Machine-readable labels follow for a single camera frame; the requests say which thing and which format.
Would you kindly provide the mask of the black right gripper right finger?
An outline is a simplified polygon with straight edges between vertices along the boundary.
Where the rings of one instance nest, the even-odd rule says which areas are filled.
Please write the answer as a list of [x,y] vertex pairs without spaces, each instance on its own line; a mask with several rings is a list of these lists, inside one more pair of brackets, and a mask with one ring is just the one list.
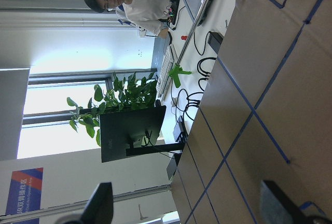
[[271,180],[261,181],[259,208],[265,223],[312,223],[312,220]]

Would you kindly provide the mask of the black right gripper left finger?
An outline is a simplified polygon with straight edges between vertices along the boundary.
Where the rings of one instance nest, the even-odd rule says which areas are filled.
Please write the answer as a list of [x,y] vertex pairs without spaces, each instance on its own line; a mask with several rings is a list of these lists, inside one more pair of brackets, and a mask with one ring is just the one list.
[[88,201],[79,220],[82,223],[112,223],[114,200],[112,183],[100,183]]

